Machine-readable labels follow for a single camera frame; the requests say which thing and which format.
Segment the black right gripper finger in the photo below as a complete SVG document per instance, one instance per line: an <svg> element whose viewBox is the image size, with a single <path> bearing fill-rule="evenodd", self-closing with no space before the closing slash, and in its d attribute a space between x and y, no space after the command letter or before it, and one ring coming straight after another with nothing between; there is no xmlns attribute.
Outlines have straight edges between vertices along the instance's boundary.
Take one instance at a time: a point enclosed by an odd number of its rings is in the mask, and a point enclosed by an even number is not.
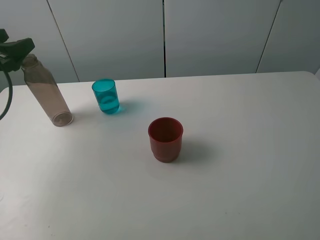
<svg viewBox="0 0 320 240"><path fill-rule="evenodd" d="M35 48L31 38L14 42L0 41L0 70L10 73L20 69L22 61Z"/></svg>

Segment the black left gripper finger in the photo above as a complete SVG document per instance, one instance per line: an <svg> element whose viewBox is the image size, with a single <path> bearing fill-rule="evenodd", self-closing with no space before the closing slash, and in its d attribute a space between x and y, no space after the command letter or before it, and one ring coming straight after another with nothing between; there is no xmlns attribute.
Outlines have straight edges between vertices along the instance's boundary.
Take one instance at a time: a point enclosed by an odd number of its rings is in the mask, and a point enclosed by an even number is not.
<svg viewBox="0 0 320 240"><path fill-rule="evenodd" d="M9 39L9 36L5 29L0 29L0 43L5 43Z"/></svg>

